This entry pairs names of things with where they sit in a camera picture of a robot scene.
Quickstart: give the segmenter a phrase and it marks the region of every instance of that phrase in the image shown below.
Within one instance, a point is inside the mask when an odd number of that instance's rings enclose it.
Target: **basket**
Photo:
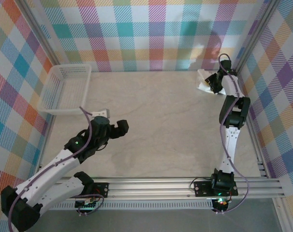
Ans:
[[[37,109],[52,115],[82,114],[88,93],[91,66],[62,64],[53,66],[44,84]]]

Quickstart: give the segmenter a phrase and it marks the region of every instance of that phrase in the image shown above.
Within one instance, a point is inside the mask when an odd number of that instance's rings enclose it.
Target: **white plastic basket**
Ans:
[[[91,66],[62,64],[53,66],[40,94],[37,109],[52,115],[82,114],[88,93]]]

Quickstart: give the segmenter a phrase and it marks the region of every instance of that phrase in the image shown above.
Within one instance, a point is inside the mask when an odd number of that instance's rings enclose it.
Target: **beige floor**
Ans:
[[[125,137],[110,140],[72,176],[210,176],[221,155],[219,113],[225,96],[196,89],[196,72],[93,73],[86,109],[110,109],[111,123],[126,119]],[[83,115],[57,116],[42,164],[88,126]],[[235,165],[245,176],[260,176],[244,126]]]

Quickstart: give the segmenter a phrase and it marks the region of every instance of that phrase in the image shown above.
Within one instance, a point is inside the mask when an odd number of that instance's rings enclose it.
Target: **marble tabletop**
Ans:
[[[92,73],[86,110],[108,108],[111,124],[126,119],[130,129],[66,176],[78,171],[92,177],[210,176],[221,155],[224,99],[198,90],[196,72]],[[87,127],[83,115],[57,116],[42,165]],[[246,126],[239,135],[235,165],[245,176],[260,176]]]

